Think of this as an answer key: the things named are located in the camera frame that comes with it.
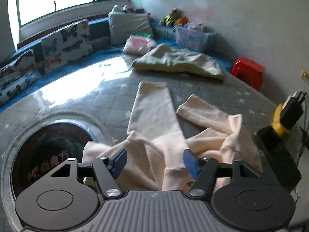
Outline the cream long-sleeve shirt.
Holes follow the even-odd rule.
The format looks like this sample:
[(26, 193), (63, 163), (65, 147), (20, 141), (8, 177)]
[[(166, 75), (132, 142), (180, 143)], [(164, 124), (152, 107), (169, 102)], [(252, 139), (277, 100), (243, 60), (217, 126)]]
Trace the cream long-sleeve shirt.
[(127, 128), (127, 138), (114, 146), (88, 142), (82, 161), (112, 157), (126, 149), (127, 164), (117, 184), (122, 190), (187, 192), (192, 181), (183, 151), (220, 163), (241, 159), (262, 170), (259, 151), (243, 125), (241, 114), (229, 115), (196, 95), (174, 108), (165, 83), (139, 84)]

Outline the round dark table inset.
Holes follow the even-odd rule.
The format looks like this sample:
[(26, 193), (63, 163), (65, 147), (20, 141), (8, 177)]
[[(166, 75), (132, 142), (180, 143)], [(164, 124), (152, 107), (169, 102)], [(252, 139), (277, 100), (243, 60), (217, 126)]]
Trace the round dark table inset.
[(52, 122), (33, 133), (19, 148), (13, 163), (15, 196), (68, 158), (82, 161), (84, 146), (94, 134), (79, 122)]

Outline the red plastic stool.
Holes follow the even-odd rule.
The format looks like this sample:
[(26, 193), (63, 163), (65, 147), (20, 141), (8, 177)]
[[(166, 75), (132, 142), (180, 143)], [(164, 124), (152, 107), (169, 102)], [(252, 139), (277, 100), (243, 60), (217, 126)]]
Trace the red plastic stool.
[(265, 67), (246, 57), (236, 60), (232, 75), (259, 91), (263, 82)]

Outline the light green folded garment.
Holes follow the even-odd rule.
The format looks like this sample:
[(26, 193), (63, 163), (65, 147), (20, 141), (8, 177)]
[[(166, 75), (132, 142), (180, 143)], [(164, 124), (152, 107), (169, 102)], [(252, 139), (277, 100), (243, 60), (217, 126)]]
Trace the light green folded garment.
[(163, 43), (135, 59), (132, 67), (145, 71), (187, 72), (219, 80), (224, 78), (219, 64), (211, 56), (175, 49)]

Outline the pink white folded cloth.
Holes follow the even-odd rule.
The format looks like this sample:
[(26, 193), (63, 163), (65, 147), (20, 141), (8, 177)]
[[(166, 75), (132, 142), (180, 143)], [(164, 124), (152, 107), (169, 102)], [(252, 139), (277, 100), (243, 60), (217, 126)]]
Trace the pink white folded cloth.
[(157, 43), (151, 37), (131, 35), (126, 40), (123, 53), (142, 56), (156, 46)]

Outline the low butterfly print cushion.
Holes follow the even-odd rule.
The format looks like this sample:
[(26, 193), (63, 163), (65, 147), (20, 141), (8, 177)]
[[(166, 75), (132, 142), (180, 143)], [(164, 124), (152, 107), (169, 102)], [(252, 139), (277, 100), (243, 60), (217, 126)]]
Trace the low butterfly print cushion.
[(34, 50), (23, 52), (17, 59), (1, 68), (1, 106), (16, 97), (41, 78)]

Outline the upright butterfly print cushion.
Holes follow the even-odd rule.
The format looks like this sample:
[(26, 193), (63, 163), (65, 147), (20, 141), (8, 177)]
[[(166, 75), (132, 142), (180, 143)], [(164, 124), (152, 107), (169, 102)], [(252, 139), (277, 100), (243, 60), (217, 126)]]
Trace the upright butterfly print cushion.
[(41, 39), (41, 46), (45, 73), (86, 57), (92, 52), (88, 20), (77, 21), (48, 34)]

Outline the clear plastic storage box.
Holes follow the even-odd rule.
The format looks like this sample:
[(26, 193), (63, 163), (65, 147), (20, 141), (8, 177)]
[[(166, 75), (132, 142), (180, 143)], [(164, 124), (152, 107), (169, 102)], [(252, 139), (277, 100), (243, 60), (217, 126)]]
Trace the clear plastic storage box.
[(207, 52), (212, 49), (216, 32), (210, 32), (203, 24), (188, 23), (185, 26), (175, 26), (175, 39), (179, 46), (197, 51)]

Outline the blue sofa bench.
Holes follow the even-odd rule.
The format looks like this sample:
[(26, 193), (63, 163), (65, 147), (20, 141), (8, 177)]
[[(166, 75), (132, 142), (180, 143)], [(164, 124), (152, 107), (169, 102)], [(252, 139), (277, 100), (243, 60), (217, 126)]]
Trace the blue sofa bench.
[[(159, 23), (152, 21), (150, 22), (150, 26), (152, 31), (154, 32), (155, 41), (158, 44), (164, 43), (173, 48), (183, 49), (181, 46), (176, 44), (175, 40), (175, 30), (173, 27), (165, 27), (159, 26)], [(14, 103), (18, 102), (21, 98), (29, 95), (30, 93), (34, 92), (42, 88), (43, 86), (57, 80), (60, 77), (63, 77), (71, 72), (78, 70), (79, 68), (86, 67), (90, 65), (90, 62), (99, 62), (105, 59), (109, 59), (120, 55), (122, 53), (123, 46), (112, 46), (110, 45), (110, 30), (108, 26), (108, 19), (96, 19), (89, 22), (90, 28), (90, 40), (93, 48), (93, 53), (86, 57), (86, 61), (74, 61), (73, 64), (66, 65), (64, 68), (60, 68), (59, 72), (53, 72), (51, 75), (45, 75), (45, 68), (43, 66), (43, 49), (41, 46), (41, 39), (37, 39), (34, 42), (24, 46), (23, 48), (19, 49), (13, 55), (11, 55), (8, 59), (1, 63), (1, 68), (14, 59), (19, 57), (23, 52), (28, 49), (33, 49), (35, 54), (35, 60), (37, 62), (38, 70), (42, 74), (42, 78), (40, 78), (37, 82), (30, 85), (16, 97), (9, 100), (7, 103), (4, 103), (1, 106), (1, 112), (13, 105)], [(225, 57), (220, 53), (216, 53), (213, 51), (209, 51), (206, 53), (207, 55), (212, 56), (219, 64), (221, 69), (227, 71), (228, 73), (231, 72), (232, 67), (234, 65), (234, 61)]]

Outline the grey white pillow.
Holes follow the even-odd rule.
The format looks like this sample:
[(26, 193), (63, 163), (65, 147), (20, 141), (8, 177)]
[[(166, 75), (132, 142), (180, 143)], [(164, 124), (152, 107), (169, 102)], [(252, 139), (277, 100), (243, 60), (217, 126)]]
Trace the grey white pillow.
[(124, 44), (131, 35), (154, 36), (147, 14), (126, 13), (118, 5), (108, 13), (108, 25), (112, 45)]

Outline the brown teddy bear toy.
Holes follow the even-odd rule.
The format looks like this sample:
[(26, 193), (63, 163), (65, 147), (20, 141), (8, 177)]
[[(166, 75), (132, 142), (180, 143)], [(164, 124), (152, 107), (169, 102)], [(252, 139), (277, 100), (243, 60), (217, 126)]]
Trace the brown teddy bear toy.
[(159, 22), (161, 26), (185, 26), (188, 23), (188, 19), (182, 16), (182, 11), (178, 8), (170, 10), (170, 12)]

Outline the wall power socket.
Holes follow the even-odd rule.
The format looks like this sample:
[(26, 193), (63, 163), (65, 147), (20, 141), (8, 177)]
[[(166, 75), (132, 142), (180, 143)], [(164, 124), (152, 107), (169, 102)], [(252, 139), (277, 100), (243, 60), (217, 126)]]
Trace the wall power socket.
[(301, 74), (300, 74), (300, 78), (305, 81), (306, 83), (309, 82), (309, 73), (305, 70), (302, 70), (301, 71)]

